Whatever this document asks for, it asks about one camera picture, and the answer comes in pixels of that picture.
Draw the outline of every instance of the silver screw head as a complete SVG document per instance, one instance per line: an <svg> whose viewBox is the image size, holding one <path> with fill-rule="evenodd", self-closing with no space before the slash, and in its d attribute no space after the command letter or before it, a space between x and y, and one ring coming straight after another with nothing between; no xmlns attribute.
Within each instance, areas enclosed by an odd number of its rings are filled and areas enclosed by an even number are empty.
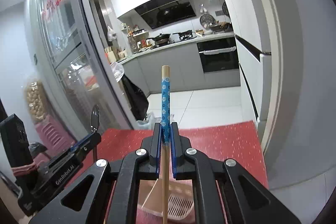
<svg viewBox="0 0 336 224"><path fill-rule="evenodd" d="M197 150L196 150L195 148L188 148L188 149L186 150L186 152L187 152L187 154L189 154L189 155L195 155L196 152L197 152Z"/></svg>
<svg viewBox="0 0 336 224"><path fill-rule="evenodd" d="M227 160L225 161L225 164L226 164L227 166L233 167L233 166L236 165L236 161L233 160L233 159L227 159Z"/></svg>
<svg viewBox="0 0 336 224"><path fill-rule="evenodd" d="M146 149L140 148L135 152L138 156L143 156L147 153Z"/></svg>
<svg viewBox="0 0 336 224"><path fill-rule="evenodd" d="M104 160L104 159L100 159L100 160L97 160L97 161L96 161L96 165L97 165L98 167L104 167L106 164L107 164L107 161Z"/></svg>

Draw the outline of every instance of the dustpan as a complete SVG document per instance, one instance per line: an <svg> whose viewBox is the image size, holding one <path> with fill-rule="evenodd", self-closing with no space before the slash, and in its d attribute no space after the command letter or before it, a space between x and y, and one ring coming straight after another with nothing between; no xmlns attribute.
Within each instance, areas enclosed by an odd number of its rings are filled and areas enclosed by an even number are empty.
<svg viewBox="0 0 336 224"><path fill-rule="evenodd" d="M162 179L141 180L138 208L162 217ZM178 223L195 222L193 188L189 184L169 181L168 219Z"/></svg>

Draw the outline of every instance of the white floor tile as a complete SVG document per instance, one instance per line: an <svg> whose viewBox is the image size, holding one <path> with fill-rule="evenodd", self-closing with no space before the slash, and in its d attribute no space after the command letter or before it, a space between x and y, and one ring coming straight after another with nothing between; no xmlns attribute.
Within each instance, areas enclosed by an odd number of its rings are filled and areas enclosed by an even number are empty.
<svg viewBox="0 0 336 224"><path fill-rule="evenodd" d="M202 107L185 110L179 128L201 128L222 126L242 122L241 106Z"/></svg>
<svg viewBox="0 0 336 224"><path fill-rule="evenodd" d="M170 108L185 109L193 91L180 91L170 93ZM151 94L147 98L149 101L148 109L161 109L161 93Z"/></svg>
<svg viewBox="0 0 336 224"><path fill-rule="evenodd" d="M161 108L161 93L151 94L147 98L149 102L148 109L159 109Z"/></svg>
<svg viewBox="0 0 336 224"><path fill-rule="evenodd" d="M241 105L240 87L194 90L188 108Z"/></svg>
<svg viewBox="0 0 336 224"><path fill-rule="evenodd" d="M271 190L302 224L311 224L326 203L324 174L290 187Z"/></svg>
<svg viewBox="0 0 336 224"><path fill-rule="evenodd" d="M328 200L336 186L336 167L325 172L325 187Z"/></svg>
<svg viewBox="0 0 336 224"><path fill-rule="evenodd" d="M148 109L147 113L153 112L155 117L161 117L161 109ZM177 122L178 124L181 121L182 115L184 113L184 108L172 108L170 113L174 114L174 120L171 122Z"/></svg>

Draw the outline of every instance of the red speckled mat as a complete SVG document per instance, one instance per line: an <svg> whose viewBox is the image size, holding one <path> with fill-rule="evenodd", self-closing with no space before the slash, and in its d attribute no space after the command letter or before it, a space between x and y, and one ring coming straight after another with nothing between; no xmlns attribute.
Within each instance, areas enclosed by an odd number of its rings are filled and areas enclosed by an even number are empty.
<svg viewBox="0 0 336 224"><path fill-rule="evenodd" d="M243 122L228 126L181 129L180 135L190 139L193 148L208 155L209 158L224 161L227 158L237 160L261 184L268 188L263 154L253 122ZM108 129L98 145L98 158L108 161L122 159L129 152L140 148L142 139L152 135L145 130ZM71 180L73 181L93 163L92 153L84 160L83 168ZM162 223L162 218L137 211L137 224Z"/></svg>

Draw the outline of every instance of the bag of nuts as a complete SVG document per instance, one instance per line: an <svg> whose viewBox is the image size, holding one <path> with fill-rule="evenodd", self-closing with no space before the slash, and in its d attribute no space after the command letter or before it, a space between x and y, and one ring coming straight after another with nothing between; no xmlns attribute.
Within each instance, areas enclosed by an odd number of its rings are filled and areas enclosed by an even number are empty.
<svg viewBox="0 0 336 224"><path fill-rule="evenodd" d="M41 122L47 116L47 100L41 81L30 81L26 88L26 100L33 122Z"/></svg>

